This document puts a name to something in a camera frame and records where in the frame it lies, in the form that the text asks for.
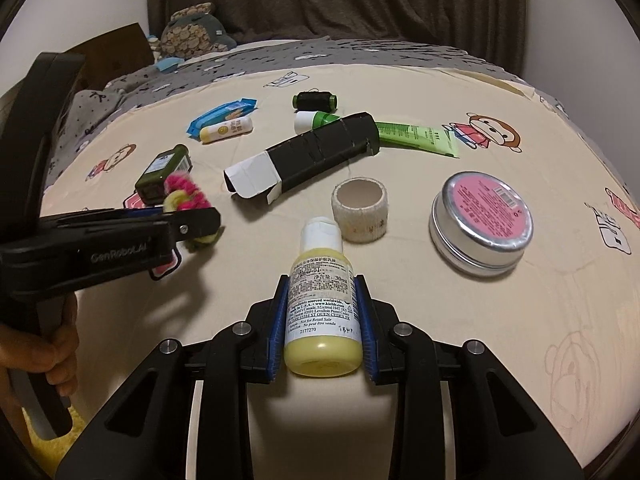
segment metal screw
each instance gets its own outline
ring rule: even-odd
[[[159,349],[163,354],[172,354],[178,349],[178,343],[175,339],[165,339],[160,343]]]
[[[247,335],[251,332],[251,325],[246,321],[238,321],[231,330],[233,330],[236,335]]]
[[[469,350],[472,354],[480,355],[484,353],[484,345],[479,341],[469,341],[466,344],[466,349]]]
[[[414,328],[408,323],[398,323],[394,327],[394,332],[401,337],[406,337],[414,332]]]

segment beige tablecloth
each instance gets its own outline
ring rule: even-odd
[[[268,85],[287,71],[244,75],[129,112],[46,192],[43,214],[120,207],[153,158],[181,142],[190,150],[194,180],[226,226],[212,250],[192,255],[180,248],[182,263],[159,281],[140,273],[81,293],[78,410],[91,417],[160,340],[206,340],[270,298],[298,255],[303,223],[331,216],[333,188],[365,175],[388,189],[388,232],[371,244],[345,243],[344,251],[372,296],[435,340],[484,341],[588,463],[640,403],[640,232],[623,214],[623,203],[634,207],[622,188],[524,85],[420,68],[333,65],[298,72],[290,86]],[[341,115],[364,110],[379,121],[457,124],[478,144],[460,142],[457,159],[384,147],[271,206],[231,195],[223,170],[291,137],[292,95],[312,88],[337,94]],[[252,133],[208,146],[186,137],[192,119],[242,97],[258,99]],[[482,143],[482,119],[474,133],[470,115],[510,126],[519,145],[515,136],[511,147]],[[430,240],[431,202],[447,177],[464,170],[503,179],[532,212],[533,242],[502,280],[462,276]],[[612,196],[622,200],[618,208]],[[283,370],[275,384],[251,387],[256,478],[386,478],[394,392],[373,387],[362,371],[308,380]]]

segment yellow fluffy fabric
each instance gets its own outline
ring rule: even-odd
[[[34,457],[40,464],[41,468],[46,471],[49,476],[53,478],[58,469],[58,465],[62,461],[66,452],[76,441],[82,430],[84,430],[85,423],[78,412],[73,407],[69,409],[71,417],[74,421],[74,426],[71,432],[61,438],[55,440],[41,440],[34,433],[31,427],[31,421],[25,413],[25,419],[27,421],[27,427],[29,428],[29,436],[31,437],[31,443],[33,444]]]

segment pink label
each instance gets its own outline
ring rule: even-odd
[[[498,182],[466,176],[456,182],[453,202],[470,225],[494,238],[517,238],[526,227],[522,201]]]

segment round metal tin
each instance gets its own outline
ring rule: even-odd
[[[503,181],[475,171],[450,177],[431,206],[429,231],[440,254],[474,276],[513,269],[533,236],[524,200]]]

